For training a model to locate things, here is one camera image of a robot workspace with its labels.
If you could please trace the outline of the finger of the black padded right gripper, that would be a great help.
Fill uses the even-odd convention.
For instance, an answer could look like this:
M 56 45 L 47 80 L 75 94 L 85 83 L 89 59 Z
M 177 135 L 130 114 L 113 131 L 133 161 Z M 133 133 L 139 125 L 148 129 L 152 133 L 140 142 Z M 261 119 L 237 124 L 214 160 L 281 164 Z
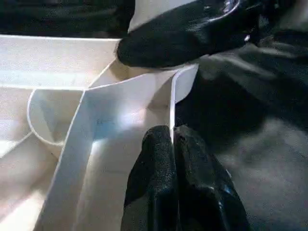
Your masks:
M 168 68 L 257 40 L 260 0 L 196 0 L 167 11 L 120 40 L 124 65 Z

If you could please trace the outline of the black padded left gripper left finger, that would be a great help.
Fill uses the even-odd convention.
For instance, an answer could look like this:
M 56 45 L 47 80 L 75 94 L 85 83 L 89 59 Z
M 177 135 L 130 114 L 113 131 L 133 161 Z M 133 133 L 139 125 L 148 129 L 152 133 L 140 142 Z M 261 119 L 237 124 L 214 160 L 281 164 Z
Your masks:
M 129 174 L 122 216 L 124 231 L 177 231 L 179 194 L 167 126 L 150 128 Z

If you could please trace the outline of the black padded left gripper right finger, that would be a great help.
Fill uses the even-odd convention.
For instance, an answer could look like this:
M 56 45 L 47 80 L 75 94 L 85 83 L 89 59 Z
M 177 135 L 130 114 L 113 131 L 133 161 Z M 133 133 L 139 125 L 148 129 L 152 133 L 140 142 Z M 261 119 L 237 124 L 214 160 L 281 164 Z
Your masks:
M 247 214 L 229 173 L 198 133 L 177 127 L 174 148 L 182 230 L 248 230 Z

